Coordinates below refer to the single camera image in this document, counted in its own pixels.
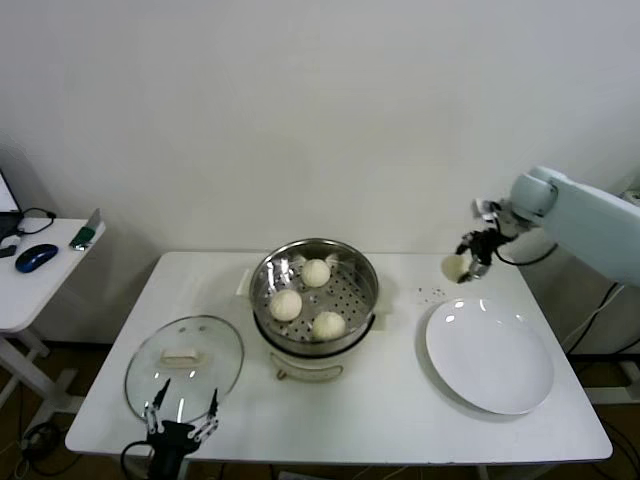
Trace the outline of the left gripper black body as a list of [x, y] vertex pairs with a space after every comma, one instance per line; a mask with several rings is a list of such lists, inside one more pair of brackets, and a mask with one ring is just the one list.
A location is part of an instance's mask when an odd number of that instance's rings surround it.
[[185, 457], [199, 448], [191, 424], [162, 421], [163, 431], [147, 435], [147, 442], [153, 449], [148, 470], [151, 480], [174, 480], [179, 476]]

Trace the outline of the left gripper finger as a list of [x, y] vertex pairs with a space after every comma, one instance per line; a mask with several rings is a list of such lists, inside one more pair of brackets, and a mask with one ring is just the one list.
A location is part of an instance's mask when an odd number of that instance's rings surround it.
[[218, 389], [215, 389], [204, 422], [190, 433], [190, 438], [193, 441], [206, 441], [218, 428], [218, 407]]
[[146, 431], [148, 434], [156, 434], [159, 432], [158, 412], [162, 406], [164, 397], [168, 391], [171, 379], [168, 378], [162, 388], [156, 393], [151, 403], [148, 403], [144, 407], [143, 418], [146, 425]]

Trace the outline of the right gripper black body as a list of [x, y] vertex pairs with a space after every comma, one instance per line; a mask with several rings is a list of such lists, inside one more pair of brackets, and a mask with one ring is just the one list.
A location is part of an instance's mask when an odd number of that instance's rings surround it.
[[496, 250], [508, 242], [497, 229], [474, 231], [472, 237], [472, 255], [479, 263], [491, 263]]

